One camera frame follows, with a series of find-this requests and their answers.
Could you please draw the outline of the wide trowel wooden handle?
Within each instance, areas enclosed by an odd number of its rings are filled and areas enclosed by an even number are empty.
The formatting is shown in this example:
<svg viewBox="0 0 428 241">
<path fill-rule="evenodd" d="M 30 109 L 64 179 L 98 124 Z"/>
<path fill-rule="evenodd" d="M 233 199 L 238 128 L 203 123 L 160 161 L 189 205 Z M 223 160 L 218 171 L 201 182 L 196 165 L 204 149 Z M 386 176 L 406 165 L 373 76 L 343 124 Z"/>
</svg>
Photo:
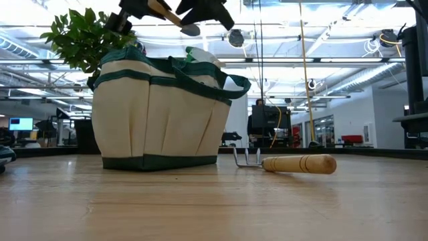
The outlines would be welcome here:
<svg viewBox="0 0 428 241">
<path fill-rule="evenodd" d="M 198 26 L 196 26 L 194 23 L 190 25 L 182 25 L 181 19 L 173 12 L 163 7 L 157 0 L 148 0 L 148 6 L 157 13 L 160 13 L 165 19 L 168 19 L 174 25 L 179 27 L 181 29 L 181 33 L 191 37 L 200 35 L 200 29 Z"/>
</svg>

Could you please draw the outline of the green plant in black pot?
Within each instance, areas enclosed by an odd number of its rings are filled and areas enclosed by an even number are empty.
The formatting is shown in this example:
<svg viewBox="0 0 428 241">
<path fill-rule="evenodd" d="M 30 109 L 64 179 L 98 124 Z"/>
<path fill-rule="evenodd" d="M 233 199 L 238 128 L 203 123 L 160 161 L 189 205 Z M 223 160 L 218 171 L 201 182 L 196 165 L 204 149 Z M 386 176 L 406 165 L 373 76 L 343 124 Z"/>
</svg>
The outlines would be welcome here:
<svg viewBox="0 0 428 241">
<path fill-rule="evenodd" d="M 125 54 L 136 38 L 107 29 L 108 17 L 87 8 L 57 16 L 41 36 L 72 69 L 89 74 L 93 92 L 89 119 L 75 122 L 78 145 L 100 150 L 103 157 L 137 157 L 144 150 L 144 112 L 140 99 L 147 83 L 133 76 L 127 60 L 103 62 L 103 57 Z"/>
</svg>

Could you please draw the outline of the red background box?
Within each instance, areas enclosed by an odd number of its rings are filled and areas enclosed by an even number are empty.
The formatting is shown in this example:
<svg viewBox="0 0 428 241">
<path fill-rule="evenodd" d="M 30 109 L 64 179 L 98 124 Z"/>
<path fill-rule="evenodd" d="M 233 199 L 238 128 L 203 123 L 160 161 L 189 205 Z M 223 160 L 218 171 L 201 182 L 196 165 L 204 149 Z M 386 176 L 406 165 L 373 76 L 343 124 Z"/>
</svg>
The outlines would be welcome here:
<svg viewBox="0 0 428 241">
<path fill-rule="evenodd" d="M 341 140 L 346 145 L 353 145 L 353 144 L 361 144 L 364 143 L 362 135 L 342 135 Z"/>
</svg>

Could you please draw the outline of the beige green gardening bag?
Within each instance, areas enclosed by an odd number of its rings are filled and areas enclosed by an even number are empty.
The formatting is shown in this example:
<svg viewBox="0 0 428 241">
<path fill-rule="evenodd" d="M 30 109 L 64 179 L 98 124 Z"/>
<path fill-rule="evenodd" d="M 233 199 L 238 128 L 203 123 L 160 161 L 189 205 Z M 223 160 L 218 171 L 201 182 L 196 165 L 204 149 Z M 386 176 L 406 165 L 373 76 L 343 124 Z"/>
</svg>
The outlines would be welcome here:
<svg viewBox="0 0 428 241">
<path fill-rule="evenodd" d="M 229 109 L 250 89 L 209 62 L 107 53 L 94 83 L 92 126 L 105 169 L 159 171 L 217 161 Z"/>
</svg>

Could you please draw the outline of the small black background device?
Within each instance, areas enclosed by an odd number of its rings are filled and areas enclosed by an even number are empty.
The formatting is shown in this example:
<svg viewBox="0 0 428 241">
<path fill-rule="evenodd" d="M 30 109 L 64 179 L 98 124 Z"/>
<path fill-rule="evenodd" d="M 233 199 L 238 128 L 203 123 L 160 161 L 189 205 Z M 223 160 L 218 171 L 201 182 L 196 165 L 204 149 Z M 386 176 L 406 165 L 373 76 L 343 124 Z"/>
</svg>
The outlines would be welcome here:
<svg viewBox="0 0 428 241">
<path fill-rule="evenodd" d="M 242 137 L 237 132 L 224 132 L 221 137 L 221 147 L 236 147 L 235 141 L 241 141 Z"/>
</svg>

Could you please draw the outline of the straight-tine cultivator fork wooden handle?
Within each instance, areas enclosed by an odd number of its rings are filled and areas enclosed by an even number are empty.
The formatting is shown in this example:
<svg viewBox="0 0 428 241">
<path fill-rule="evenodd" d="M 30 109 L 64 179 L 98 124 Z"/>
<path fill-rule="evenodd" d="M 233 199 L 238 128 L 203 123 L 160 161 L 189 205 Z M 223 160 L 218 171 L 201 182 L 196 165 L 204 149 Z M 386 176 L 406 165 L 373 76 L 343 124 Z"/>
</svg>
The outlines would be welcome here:
<svg viewBox="0 0 428 241">
<path fill-rule="evenodd" d="M 261 158 L 260 148 L 256 149 L 255 161 L 250 161 L 249 149 L 244 149 L 245 163 L 239 162 L 238 151 L 233 148 L 235 164 L 239 168 L 256 168 L 268 172 L 311 173 L 330 175 L 336 171 L 336 159 L 329 154 L 291 155 Z"/>
</svg>

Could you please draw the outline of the green spray bottle white trigger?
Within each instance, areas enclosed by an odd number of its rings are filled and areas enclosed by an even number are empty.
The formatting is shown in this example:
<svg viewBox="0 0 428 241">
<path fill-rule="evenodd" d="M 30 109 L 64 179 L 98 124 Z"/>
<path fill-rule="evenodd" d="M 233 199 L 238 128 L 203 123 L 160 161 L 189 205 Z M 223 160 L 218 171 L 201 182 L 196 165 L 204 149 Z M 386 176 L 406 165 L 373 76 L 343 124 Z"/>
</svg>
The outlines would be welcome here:
<svg viewBox="0 0 428 241">
<path fill-rule="evenodd" d="M 187 46 L 185 48 L 185 51 L 187 53 L 185 61 L 188 63 L 208 62 L 216 65 L 218 68 L 226 67 L 226 64 L 224 62 L 221 62 L 213 54 L 202 50 L 201 48 Z"/>
</svg>

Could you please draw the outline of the black background monitor cart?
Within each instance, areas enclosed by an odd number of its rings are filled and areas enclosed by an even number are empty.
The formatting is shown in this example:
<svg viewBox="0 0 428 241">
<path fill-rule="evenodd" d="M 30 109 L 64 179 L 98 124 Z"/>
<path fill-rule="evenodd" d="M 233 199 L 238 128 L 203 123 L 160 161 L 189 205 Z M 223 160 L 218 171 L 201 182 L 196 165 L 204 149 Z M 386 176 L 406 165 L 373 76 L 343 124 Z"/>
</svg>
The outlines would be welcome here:
<svg viewBox="0 0 428 241">
<path fill-rule="evenodd" d="M 291 111 L 284 106 L 253 105 L 247 131 L 252 147 L 291 147 Z"/>
</svg>

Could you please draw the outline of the blue background screen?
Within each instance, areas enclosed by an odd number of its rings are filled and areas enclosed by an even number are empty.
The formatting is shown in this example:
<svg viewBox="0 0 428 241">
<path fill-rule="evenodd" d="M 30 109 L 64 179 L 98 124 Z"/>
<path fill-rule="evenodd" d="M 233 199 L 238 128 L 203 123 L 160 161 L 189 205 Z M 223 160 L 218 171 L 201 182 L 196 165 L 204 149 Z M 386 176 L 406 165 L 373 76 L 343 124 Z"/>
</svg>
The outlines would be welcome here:
<svg viewBox="0 0 428 241">
<path fill-rule="evenodd" d="M 11 117 L 9 119 L 10 131 L 32 131 L 33 119 L 27 117 Z"/>
</svg>

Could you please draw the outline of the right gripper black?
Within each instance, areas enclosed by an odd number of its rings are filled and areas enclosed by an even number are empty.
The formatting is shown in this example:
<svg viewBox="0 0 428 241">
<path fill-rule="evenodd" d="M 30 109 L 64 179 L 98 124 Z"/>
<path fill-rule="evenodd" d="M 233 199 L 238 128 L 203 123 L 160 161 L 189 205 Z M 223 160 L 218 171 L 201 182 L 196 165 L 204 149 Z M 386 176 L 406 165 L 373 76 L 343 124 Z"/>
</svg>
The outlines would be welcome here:
<svg viewBox="0 0 428 241">
<path fill-rule="evenodd" d="M 219 21 L 226 30 L 231 30 L 235 22 L 224 6 L 226 2 L 227 0 L 181 0 L 175 13 L 177 15 L 187 13 L 181 20 L 182 25 L 215 20 Z M 142 19 L 147 15 L 165 19 L 164 15 L 150 7 L 150 3 L 171 10 L 171 7 L 164 0 L 120 0 L 120 13 L 111 13 L 105 28 L 121 35 L 128 35 L 132 28 L 131 22 L 128 21 L 130 16 Z"/>
</svg>

